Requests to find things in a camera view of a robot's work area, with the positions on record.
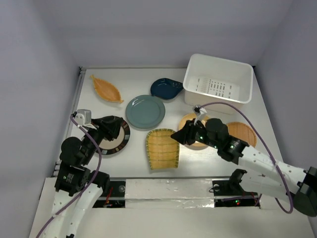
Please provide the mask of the yellow round plate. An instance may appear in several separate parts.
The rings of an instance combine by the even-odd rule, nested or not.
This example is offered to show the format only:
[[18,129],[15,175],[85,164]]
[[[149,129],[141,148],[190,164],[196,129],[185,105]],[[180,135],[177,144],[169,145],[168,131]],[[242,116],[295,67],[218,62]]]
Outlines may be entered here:
[[[180,129],[183,128],[183,126],[185,125],[186,121],[192,120],[192,119],[195,119],[195,118],[196,118],[196,114],[195,114],[195,113],[189,113],[189,114],[185,115],[185,116],[180,120],[180,122],[179,122],[178,130],[180,130]],[[206,124],[206,121],[207,121],[208,119],[210,119],[210,117],[205,116],[205,117],[201,120],[202,124],[205,125],[205,124]],[[202,150],[202,149],[207,148],[206,145],[204,145],[204,144],[202,144],[202,143],[200,143],[200,142],[195,142],[195,143],[192,144],[192,145],[185,145],[185,146],[186,146],[187,148],[189,148],[189,149],[192,149],[192,150]]]

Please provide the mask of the beige plate with dark rim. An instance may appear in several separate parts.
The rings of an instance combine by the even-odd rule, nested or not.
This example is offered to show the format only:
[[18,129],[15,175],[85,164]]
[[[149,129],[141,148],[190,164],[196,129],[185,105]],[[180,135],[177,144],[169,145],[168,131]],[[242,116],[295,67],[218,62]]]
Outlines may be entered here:
[[99,147],[102,155],[112,155],[120,152],[127,145],[130,139],[130,134],[130,127],[128,123],[123,120],[121,123],[119,136],[112,141],[103,139],[100,143]]

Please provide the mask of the rectangular woven bamboo tray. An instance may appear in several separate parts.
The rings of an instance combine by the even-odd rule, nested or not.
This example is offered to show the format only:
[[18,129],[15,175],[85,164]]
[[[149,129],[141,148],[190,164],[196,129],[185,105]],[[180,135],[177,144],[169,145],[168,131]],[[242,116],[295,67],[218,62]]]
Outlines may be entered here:
[[150,169],[176,169],[179,165],[179,143],[170,136],[175,131],[169,128],[151,130],[146,136],[146,152]]

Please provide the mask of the orange fish-shaped dish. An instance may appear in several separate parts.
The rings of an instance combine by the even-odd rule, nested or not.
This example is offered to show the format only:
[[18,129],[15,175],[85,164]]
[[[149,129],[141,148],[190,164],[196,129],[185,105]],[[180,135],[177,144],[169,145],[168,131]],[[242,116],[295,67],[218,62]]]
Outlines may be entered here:
[[110,82],[96,78],[93,74],[90,76],[93,81],[95,92],[105,101],[122,104],[124,100],[119,90]]

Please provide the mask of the teal round plate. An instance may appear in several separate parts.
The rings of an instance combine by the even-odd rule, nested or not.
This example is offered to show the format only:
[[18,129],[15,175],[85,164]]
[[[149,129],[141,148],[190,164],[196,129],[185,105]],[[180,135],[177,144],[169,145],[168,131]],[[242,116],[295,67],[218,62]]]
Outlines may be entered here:
[[165,106],[158,97],[139,95],[128,103],[125,115],[132,126],[150,129],[158,126],[164,119]]

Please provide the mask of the dark blue ceramic dish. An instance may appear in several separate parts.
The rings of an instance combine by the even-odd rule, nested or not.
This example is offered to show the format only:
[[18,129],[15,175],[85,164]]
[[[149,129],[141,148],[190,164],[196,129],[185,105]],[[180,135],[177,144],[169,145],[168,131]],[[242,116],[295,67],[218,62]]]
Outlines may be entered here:
[[151,95],[163,100],[174,99],[182,90],[183,83],[169,78],[160,78],[150,87]]

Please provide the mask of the round woven bamboo basket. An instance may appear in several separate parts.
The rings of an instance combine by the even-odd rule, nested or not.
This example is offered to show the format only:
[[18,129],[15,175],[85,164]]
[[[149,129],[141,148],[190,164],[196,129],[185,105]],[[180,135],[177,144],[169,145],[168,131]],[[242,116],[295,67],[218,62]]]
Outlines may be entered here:
[[230,135],[239,138],[249,145],[255,147],[257,144],[257,136],[250,126],[242,122],[230,122],[226,124]]

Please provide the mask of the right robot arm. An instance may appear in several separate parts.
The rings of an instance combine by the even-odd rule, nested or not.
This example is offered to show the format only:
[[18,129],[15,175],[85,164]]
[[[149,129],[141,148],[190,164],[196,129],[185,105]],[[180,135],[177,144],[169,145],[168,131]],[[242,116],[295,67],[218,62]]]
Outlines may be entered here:
[[273,161],[247,142],[229,134],[227,125],[220,119],[206,123],[188,120],[171,138],[182,145],[200,142],[217,150],[225,161],[238,166],[228,182],[233,194],[242,191],[256,192],[289,202],[290,207],[304,215],[317,215],[317,170],[305,170]]

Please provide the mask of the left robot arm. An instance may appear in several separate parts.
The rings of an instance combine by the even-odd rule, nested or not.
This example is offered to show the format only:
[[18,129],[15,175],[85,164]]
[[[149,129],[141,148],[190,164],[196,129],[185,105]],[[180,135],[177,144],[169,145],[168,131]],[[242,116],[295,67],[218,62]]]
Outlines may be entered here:
[[86,166],[95,153],[101,153],[99,145],[104,139],[112,141],[119,136],[123,118],[92,119],[85,113],[76,112],[70,117],[84,132],[83,139],[69,137],[61,145],[52,217],[45,238],[75,238],[94,203],[109,192],[109,175]]

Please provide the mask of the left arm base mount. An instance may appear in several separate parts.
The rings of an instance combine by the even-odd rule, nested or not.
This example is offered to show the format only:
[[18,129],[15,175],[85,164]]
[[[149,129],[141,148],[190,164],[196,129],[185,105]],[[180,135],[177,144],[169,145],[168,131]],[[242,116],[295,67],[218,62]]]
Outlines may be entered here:
[[125,180],[111,180],[108,191],[94,203],[93,208],[125,208]]

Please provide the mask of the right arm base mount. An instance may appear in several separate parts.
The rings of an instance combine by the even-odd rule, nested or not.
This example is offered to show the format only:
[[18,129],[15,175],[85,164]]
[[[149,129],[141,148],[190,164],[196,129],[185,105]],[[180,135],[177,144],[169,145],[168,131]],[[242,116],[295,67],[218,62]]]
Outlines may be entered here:
[[256,192],[245,191],[240,183],[247,172],[236,169],[225,180],[213,180],[209,193],[214,195],[215,207],[259,207],[260,199]]

